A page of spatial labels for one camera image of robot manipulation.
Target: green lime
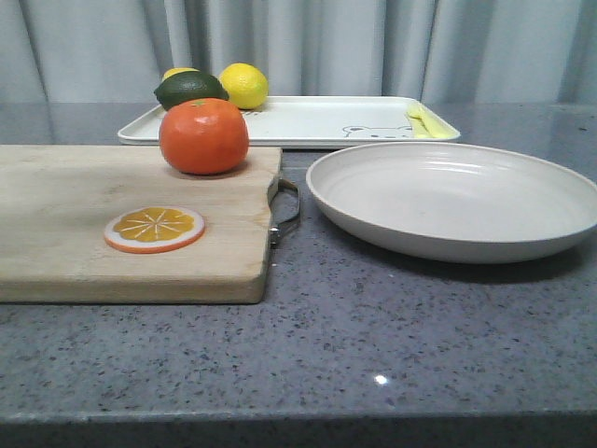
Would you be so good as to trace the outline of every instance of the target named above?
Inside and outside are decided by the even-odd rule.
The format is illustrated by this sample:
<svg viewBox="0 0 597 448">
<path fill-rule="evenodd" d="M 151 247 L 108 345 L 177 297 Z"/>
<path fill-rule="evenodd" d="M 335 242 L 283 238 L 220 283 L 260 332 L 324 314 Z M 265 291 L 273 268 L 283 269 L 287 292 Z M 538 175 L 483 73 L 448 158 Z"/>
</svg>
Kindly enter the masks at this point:
<svg viewBox="0 0 597 448">
<path fill-rule="evenodd" d="M 185 71 L 171 75 L 164 79 L 153 92 L 166 110 L 185 101 L 199 98 L 229 99 L 228 93 L 216 77 L 199 71 Z"/>
</svg>

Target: serving tray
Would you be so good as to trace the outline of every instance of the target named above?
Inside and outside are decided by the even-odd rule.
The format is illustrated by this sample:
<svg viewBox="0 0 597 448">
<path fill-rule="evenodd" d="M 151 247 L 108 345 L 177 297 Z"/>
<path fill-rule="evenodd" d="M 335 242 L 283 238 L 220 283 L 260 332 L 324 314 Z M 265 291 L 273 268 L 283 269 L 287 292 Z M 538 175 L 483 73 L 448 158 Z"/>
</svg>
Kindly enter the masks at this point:
<svg viewBox="0 0 597 448">
<path fill-rule="evenodd" d="M 254 147 L 338 149 L 376 142 L 445 141 L 458 130 L 425 107 L 440 137 L 417 136 L 407 111 L 411 98 L 380 96 L 270 96 L 258 109 L 243 111 Z M 157 145 L 164 109 L 158 105 L 118 131 L 125 145 Z"/>
</svg>

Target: metal handle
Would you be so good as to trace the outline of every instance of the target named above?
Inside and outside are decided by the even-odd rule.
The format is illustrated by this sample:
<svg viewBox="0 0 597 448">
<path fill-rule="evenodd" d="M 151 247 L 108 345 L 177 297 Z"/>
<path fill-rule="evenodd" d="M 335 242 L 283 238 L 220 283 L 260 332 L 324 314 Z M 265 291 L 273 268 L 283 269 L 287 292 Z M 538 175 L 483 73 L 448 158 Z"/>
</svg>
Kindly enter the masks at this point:
<svg viewBox="0 0 597 448">
<path fill-rule="evenodd" d="M 278 180 L 278 192 L 280 191 L 291 191 L 297 195 L 297 210 L 289 218 L 274 223 L 270 227 L 270 246 L 275 248 L 284 236 L 294 230 L 300 223 L 300 193 L 299 187 L 288 179 L 281 178 Z"/>
</svg>

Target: yellow lemon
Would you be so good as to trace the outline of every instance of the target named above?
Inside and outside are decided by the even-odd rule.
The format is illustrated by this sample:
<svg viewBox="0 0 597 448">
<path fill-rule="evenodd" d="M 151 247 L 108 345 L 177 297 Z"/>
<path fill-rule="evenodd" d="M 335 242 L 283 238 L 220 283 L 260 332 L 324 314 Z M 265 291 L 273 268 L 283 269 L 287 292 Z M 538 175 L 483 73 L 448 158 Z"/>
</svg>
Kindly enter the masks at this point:
<svg viewBox="0 0 597 448">
<path fill-rule="evenodd" d="M 170 70 L 167 70 L 166 73 L 164 73 L 164 76 L 161 77 L 161 80 L 163 81 L 167 77 L 171 77 L 172 75 L 176 75 L 177 73 L 180 73 L 180 72 L 188 72 L 188 71 L 199 72 L 199 70 L 197 70 L 196 68 L 192 68 L 192 67 L 175 67 L 175 68 L 171 68 Z"/>
<path fill-rule="evenodd" d="M 248 63 L 233 63 L 220 74 L 229 100 L 240 109 L 254 109 L 268 98 L 268 79 Z"/>
</svg>

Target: cutting board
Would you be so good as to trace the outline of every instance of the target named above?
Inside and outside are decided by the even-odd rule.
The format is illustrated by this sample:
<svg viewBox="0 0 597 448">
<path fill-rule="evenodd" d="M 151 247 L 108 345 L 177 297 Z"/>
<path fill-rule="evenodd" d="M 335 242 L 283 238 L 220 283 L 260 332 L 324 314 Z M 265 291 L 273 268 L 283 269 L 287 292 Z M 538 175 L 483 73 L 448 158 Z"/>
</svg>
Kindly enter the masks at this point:
<svg viewBox="0 0 597 448">
<path fill-rule="evenodd" d="M 0 301 L 256 303 L 282 150 L 251 147 L 225 175 L 183 175 L 158 147 L 0 146 Z M 104 242 L 145 206 L 199 212 L 203 236 L 160 254 Z"/>
</svg>

